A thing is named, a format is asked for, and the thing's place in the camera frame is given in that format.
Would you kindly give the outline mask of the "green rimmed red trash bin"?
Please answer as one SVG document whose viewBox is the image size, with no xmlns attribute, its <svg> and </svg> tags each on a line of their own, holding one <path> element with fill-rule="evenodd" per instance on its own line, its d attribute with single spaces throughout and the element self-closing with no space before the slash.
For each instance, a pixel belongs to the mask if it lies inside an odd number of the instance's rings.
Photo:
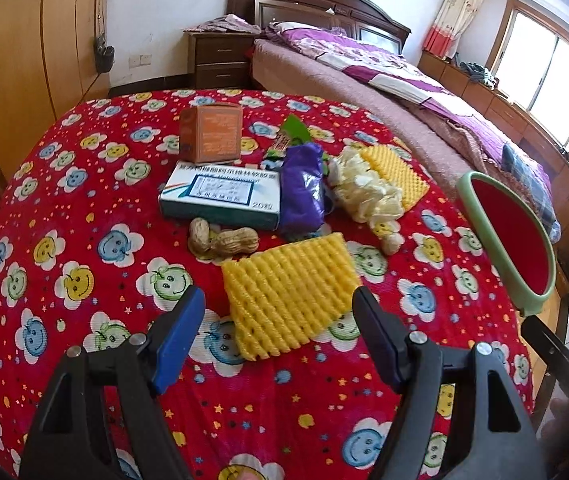
<svg viewBox="0 0 569 480">
<path fill-rule="evenodd" d="M 478 171 L 455 185 L 460 207 L 486 249 L 511 302 L 537 315 L 555 289 L 557 263 L 541 222 L 511 188 Z"/>
</svg>

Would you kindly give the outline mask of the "white tissue paper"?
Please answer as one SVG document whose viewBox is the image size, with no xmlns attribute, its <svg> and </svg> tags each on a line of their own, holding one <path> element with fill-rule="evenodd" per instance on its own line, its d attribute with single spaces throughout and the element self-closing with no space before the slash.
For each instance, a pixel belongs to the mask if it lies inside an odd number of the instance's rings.
<svg viewBox="0 0 569 480">
<path fill-rule="evenodd" d="M 381 177 L 360 150 L 347 146 L 329 162 L 327 184 L 335 195 L 335 203 L 358 223 L 376 226 L 403 217 L 403 190 Z"/>
</svg>

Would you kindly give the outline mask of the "peanut shell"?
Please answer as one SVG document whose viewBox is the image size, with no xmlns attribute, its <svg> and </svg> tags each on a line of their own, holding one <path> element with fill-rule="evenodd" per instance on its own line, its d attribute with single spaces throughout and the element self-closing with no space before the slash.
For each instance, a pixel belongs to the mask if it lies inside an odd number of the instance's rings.
<svg viewBox="0 0 569 480">
<path fill-rule="evenodd" d="M 257 251 L 258 233 L 251 228 L 220 232 L 212 241 L 211 250 L 219 256 L 247 255 Z"/>
<path fill-rule="evenodd" d="M 195 218 L 189 226 L 188 246 L 196 255 L 203 255 L 211 247 L 211 228 L 203 218 Z"/>
</svg>

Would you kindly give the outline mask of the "yellow foam fruit net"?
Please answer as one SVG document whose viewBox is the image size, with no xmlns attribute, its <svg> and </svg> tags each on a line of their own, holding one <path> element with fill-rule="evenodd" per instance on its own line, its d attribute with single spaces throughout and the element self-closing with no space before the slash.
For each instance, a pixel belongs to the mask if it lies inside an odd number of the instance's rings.
<svg viewBox="0 0 569 480">
<path fill-rule="evenodd" d="M 301 348 L 351 309 L 361 285 L 344 236 L 334 232 L 222 265 L 243 359 Z"/>
</svg>

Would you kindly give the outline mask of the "purple plastic bag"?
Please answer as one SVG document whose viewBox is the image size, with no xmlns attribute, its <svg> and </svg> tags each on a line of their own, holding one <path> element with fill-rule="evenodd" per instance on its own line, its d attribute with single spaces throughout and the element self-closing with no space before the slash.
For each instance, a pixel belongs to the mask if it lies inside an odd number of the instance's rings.
<svg viewBox="0 0 569 480">
<path fill-rule="evenodd" d="M 280 170 L 280 229 L 317 231 L 324 220 L 322 148 L 305 143 L 286 149 Z"/>
</svg>

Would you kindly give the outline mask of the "white green medicine box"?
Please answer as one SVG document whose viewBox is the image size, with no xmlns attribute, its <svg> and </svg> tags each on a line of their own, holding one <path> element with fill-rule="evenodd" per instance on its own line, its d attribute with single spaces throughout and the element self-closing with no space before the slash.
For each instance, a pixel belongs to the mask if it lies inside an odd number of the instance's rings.
<svg viewBox="0 0 569 480">
<path fill-rule="evenodd" d="M 275 171 L 178 162 L 158 203 L 168 217 L 275 231 L 280 195 L 280 176 Z"/>
</svg>

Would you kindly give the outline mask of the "green mosquito coil box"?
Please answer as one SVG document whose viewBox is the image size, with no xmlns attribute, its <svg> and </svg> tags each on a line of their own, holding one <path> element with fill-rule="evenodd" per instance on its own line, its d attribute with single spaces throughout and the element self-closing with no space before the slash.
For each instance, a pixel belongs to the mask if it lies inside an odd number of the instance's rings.
<svg viewBox="0 0 569 480">
<path fill-rule="evenodd" d="M 292 169 L 318 170 L 326 176 L 329 156 L 323 147 L 313 140 L 310 128 L 301 118 L 290 114 L 284 119 L 274 142 L 267 148 L 260 168 L 280 171 L 284 166 Z"/>
</svg>

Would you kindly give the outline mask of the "orange cardboard box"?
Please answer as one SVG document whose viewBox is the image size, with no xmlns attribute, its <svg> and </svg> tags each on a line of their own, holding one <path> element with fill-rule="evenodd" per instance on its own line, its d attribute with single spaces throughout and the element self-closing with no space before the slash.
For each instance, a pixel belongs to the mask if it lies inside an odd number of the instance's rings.
<svg viewBox="0 0 569 480">
<path fill-rule="evenodd" d="M 180 114 L 179 159 L 196 165 L 241 155 L 243 110 L 237 104 L 191 106 Z"/>
</svg>

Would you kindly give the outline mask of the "long wooden window cabinet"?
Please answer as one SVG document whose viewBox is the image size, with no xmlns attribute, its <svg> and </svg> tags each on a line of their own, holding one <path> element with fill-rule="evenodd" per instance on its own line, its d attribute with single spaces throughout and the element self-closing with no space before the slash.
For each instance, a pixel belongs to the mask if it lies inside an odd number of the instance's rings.
<svg viewBox="0 0 569 480">
<path fill-rule="evenodd" d="M 560 267 L 559 289 L 562 295 L 567 294 L 569 292 L 569 160 L 561 154 L 560 149 L 542 126 L 518 106 L 509 103 L 500 92 L 473 82 L 458 67 L 426 51 L 422 53 L 418 67 L 493 122 L 531 158 L 536 159 L 546 171 L 552 186 L 554 210 L 562 227 L 561 240 L 555 244 Z"/>
</svg>

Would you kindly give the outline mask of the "pink checked bedspread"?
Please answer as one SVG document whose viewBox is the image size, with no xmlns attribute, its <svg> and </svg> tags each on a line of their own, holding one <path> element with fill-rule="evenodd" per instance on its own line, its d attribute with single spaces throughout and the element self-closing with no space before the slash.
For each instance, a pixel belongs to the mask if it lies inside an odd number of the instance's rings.
<svg viewBox="0 0 569 480">
<path fill-rule="evenodd" d="M 478 138 L 469 129 L 461 127 L 456 122 L 452 122 L 432 112 L 432 110 L 412 104 L 404 99 L 400 99 L 399 103 L 414 117 L 424 122 L 441 140 L 445 141 L 461 155 L 474 170 L 488 174 L 490 177 L 512 188 L 512 191 L 519 194 L 523 200 L 529 200 L 531 198 L 529 189 L 516 180 L 513 174 L 508 174 L 503 171 L 499 162 L 495 162 L 488 156 L 481 147 L 481 144 L 479 144 Z"/>
</svg>

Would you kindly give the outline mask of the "red smiley flower tablecloth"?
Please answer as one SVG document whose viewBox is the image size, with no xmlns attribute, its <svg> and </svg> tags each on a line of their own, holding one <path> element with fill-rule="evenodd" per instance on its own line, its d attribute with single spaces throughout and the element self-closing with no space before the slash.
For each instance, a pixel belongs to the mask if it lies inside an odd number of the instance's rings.
<svg viewBox="0 0 569 480">
<path fill-rule="evenodd" d="M 353 100 L 217 90 L 138 93 L 80 104 L 37 142 L 0 200 L 0 469 L 17 474 L 30 422 L 71 346 L 106 350 L 143 332 L 196 285 L 206 311 L 165 422 L 198 479 L 363 479 L 398 405 L 354 320 L 305 346 L 249 362 L 234 341 L 222 262 L 188 244 L 158 193 L 179 151 L 179 115 L 243 110 L 240 165 L 296 116 L 325 154 L 382 144 L 410 167 L 406 134 Z"/>
</svg>

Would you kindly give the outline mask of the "purple striped quilt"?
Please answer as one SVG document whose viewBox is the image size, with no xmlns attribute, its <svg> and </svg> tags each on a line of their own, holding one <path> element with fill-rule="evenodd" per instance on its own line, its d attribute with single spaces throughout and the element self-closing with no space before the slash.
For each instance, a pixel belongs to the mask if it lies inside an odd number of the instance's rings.
<svg viewBox="0 0 569 480">
<path fill-rule="evenodd" d="M 550 195 L 551 184 L 539 162 L 530 158 L 492 122 L 401 55 L 366 42 L 336 35 L 327 29 L 298 22 L 275 22 L 268 26 L 270 37 L 284 47 L 387 94 L 404 99 L 469 129 L 479 144 L 501 166 L 502 148 L 513 144 L 514 151 L 531 167 Z"/>
</svg>

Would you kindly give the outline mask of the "red and cream curtain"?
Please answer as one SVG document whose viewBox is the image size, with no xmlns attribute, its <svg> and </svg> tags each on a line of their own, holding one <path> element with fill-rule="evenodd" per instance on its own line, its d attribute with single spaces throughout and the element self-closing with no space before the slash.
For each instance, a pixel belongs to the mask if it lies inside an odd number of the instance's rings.
<svg viewBox="0 0 569 480">
<path fill-rule="evenodd" d="M 452 58 L 463 32 L 473 22 L 484 0 L 444 0 L 427 33 L 423 50 L 439 58 Z"/>
</svg>

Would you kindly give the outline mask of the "dark wooden nightstand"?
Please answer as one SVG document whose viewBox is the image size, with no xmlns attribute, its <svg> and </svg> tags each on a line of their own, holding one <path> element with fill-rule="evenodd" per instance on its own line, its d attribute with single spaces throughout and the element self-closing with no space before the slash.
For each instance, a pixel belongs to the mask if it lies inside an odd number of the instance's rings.
<svg viewBox="0 0 569 480">
<path fill-rule="evenodd" d="M 188 32 L 188 73 L 194 89 L 253 87 L 252 57 L 257 35 L 245 32 Z"/>
</svg>

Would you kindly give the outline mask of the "window with wooden frame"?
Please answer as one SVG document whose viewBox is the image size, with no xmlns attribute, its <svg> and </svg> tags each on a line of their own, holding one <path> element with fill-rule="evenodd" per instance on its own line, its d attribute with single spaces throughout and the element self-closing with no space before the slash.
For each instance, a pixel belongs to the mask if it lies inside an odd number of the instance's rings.
<svg viewBox="0 0 569 480">
<path fill-rule="evenodd" d="M 508 100 L 569 154 L 569 31 L 507 0 L 487 64 Z"/>
</svg>

